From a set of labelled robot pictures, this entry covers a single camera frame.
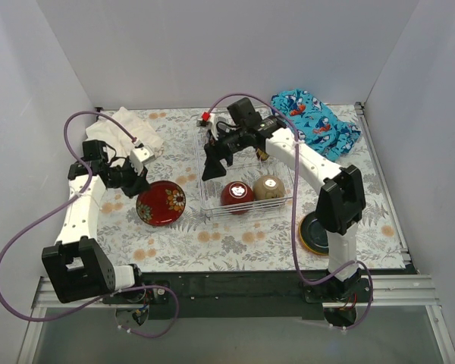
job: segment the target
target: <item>blue patterned cloth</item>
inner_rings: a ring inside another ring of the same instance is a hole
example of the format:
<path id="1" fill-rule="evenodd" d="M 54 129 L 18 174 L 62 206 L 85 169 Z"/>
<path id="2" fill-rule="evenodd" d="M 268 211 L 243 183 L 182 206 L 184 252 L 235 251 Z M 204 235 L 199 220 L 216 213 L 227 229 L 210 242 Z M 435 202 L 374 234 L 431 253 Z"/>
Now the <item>blue patterned cloth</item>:
<path id="1" fill-rule="evenodd" d="M 306 145 L 330 161 L 347 154 L 361 134 L 355 124 L 340 121 L 328 106 L 303 89 L 274 95 L 271 104 L 290 117 Z"/>

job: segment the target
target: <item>white towel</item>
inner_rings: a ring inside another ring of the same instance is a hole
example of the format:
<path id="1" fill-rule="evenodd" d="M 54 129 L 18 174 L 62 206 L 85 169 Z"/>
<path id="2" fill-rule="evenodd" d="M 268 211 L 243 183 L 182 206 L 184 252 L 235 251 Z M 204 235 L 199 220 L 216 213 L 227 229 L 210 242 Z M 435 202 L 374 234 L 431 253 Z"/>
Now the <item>white towel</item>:
<path id="1" fill-rule="evenodd" d="M 147 120 L 140 119 L 134 112 L 121 107 L 112 116 L 118 123 L 125 127 L 134 137 L 137 137 L 146 146 L 149 146 L 156 157 L 163 153 L 163 139 L 158 136 L 152 125 Z M 110 120 L 99 118 L 96 123 L 86 128 L 87 140 L 103 140 L 116 149 L 118 157 L 128 157 L 134 148 L 130 138 Z M 115 152 L 108 148 L 108 159 Z"/>

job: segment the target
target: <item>red bowl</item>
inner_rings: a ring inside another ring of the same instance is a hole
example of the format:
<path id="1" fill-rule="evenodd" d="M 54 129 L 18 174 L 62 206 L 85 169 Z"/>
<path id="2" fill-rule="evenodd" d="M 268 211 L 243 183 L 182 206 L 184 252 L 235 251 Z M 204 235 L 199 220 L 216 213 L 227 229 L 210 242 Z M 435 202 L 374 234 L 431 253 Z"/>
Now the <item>red bowl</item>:
<path id="1" fill-rule="evenodd" d="M 251 187 L 244 182 L 231 182 L 229 183 L 221 193 L 221 205 L 232 206 L 238 203 L 253 202 L 255 200 L 255 194 Z M 248 212 L 248 210 L 230 211 L 233 215 L 242 215 Z"/>
<path id="2" fill-rule="evenodd" d="M 136 198 L 136 213 L 149 225 L 164 226 L 179 219 L 186 205 L 182 188 L 169 180 L 150 184 L 150 190 Z"/>

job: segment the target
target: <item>small brown object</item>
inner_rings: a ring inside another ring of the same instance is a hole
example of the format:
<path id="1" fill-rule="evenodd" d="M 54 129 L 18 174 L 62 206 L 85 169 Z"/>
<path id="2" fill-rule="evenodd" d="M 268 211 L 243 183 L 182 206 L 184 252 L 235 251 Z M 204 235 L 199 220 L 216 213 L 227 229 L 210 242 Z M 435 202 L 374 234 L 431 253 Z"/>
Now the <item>small brown object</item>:
<path id="1" fill-rule="evenodd" d="M 258 178 L 253 186 L 253 191 L 258 201 L 264 199 L 280 199 L 286 193 L 281 179 L 270 174 Z"/>
<path id="2" fill-rule="evenodd" d="M 256 157 L 261 161 L 264 162 L 266 159 L 269 158 L 269 155 L 263 152 L 260 148 L 256 150 Z"/>

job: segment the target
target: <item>floral patterned mat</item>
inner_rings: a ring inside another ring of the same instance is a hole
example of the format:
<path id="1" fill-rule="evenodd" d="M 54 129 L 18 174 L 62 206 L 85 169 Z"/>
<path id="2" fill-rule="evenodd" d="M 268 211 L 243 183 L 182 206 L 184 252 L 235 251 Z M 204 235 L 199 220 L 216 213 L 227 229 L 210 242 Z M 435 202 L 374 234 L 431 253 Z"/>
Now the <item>floral patterned mat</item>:
<path id="1" fill-rule="evenodd" d="M 358 122 L 352 105 L 330 107 L 342 121 Z M 101 202 L 99 244 L 114 265 L 134 262 L 142 271 L 292 270 L 291 201 L 276 219 L 247 221 L 233 216 L 210 221 L 200 212 L 192 130 L 204 111 L 135 111 L 165 140 L 164 154 L 149 165 L 149 182 L 175 181 L 184 189 L 187 204 L 175 223 L 153 227 L 139 219 L 136 199 L 128 199 L 120 190 L 108 190 Z M 353 150 L 337 162 L 343 166 L 354 164 L 363 176 L 367 207 L 357 234 L 358 259 L 370 268 L 403 268 L 400 238 L 391 222 L 365 138 L 362 136 Z M 301 180 L 297 223 L 315 209 L 316 202 L 315 192 Z M 302 269 L 327 267 L 327 257 L 316 256 L 300 244 L 297 252 Z"/>

